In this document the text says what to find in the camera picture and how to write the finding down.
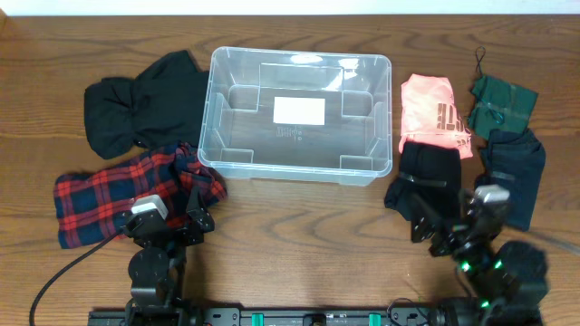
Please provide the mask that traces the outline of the navy garment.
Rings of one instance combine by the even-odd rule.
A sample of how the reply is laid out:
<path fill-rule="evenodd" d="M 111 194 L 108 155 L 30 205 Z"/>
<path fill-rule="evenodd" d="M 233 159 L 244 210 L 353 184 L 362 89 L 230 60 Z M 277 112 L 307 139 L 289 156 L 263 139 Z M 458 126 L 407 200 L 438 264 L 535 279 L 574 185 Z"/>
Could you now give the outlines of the navy garment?
<path fill-rule="evenodd" d="M 528 231 L 546 164 L 546 151 L 531 129 L 522 133 L 493 129 L 480 150 L 485 172 L 475 186 L 499 185 L 509 192 L 510 210 L 505 223 Z"/>

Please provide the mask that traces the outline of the green garment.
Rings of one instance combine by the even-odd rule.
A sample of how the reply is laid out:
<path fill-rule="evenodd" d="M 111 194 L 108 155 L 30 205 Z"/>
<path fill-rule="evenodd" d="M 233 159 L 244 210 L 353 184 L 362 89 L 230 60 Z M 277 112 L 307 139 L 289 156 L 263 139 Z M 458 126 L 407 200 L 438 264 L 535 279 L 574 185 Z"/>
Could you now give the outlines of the green garment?
<path fill-rule="evenodd" d="M 494 129 L 523 133 L 536 106 L 538 93 L 485 74 L 481 66 L 485 54 L 484 46 L 475 50 L 478 78 L 470 91 L 475 102 L 468 117 L 469 128 L 483 139 L 488 139 Z"/>

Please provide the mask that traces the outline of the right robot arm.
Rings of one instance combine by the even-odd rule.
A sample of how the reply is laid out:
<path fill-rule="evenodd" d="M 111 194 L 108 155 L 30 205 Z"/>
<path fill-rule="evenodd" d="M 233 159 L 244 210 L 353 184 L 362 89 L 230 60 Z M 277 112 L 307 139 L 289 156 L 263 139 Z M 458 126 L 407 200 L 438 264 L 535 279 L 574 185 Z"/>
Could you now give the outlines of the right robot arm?
<path fill-rule="evenodd" d="M 464 275 L 466 297 L 450 298 L 429 309 L 429 325 L 541 325 L 539 304 L 547 295 L 547 262 L 530 243 L 509 241 L 497 251 L 510 209 L 509 191 L 498 185 L 459 193 L 461 217 L 439 214 L 426 199 L 411 194 L 411 240 L 429 239 L 430 255 L 448 256 Z"/>

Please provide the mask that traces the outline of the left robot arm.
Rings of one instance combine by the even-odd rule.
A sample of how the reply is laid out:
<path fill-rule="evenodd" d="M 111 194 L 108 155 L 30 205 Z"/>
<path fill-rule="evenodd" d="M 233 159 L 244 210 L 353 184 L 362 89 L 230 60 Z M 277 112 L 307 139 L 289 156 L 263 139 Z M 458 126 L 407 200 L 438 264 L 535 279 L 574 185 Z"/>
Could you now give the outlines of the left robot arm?
<path fill-rule="evenodd" d="M 193 187 L 180 226 L 168 223 L 169 210 L 161 197 L 138 199 L 122 232 L 141 247 L 130 260 L 130 293 L 143 310 L 167 309 L 180 296 L 186 248 L 204 242 L 204 235 L 215 229 L 198 187 Z"/>

